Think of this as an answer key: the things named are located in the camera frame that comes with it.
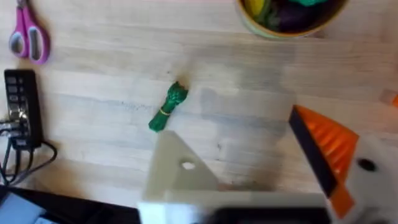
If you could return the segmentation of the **white orange left gripper right finger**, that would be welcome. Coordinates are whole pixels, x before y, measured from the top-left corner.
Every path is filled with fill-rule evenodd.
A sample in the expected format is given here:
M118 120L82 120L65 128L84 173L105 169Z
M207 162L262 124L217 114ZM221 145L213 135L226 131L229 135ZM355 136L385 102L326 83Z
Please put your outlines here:
M293 105L289 124L332 223L397 223L397 153L303 106Z

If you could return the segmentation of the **bare white left gripper left finger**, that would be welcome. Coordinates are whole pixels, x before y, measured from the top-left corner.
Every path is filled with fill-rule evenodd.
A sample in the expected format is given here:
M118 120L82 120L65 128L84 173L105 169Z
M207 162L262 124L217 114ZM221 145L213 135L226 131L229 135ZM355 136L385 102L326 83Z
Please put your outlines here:
M169 190L216 190L218 178L174 131L158 135L152 155L145 201L161 201Z

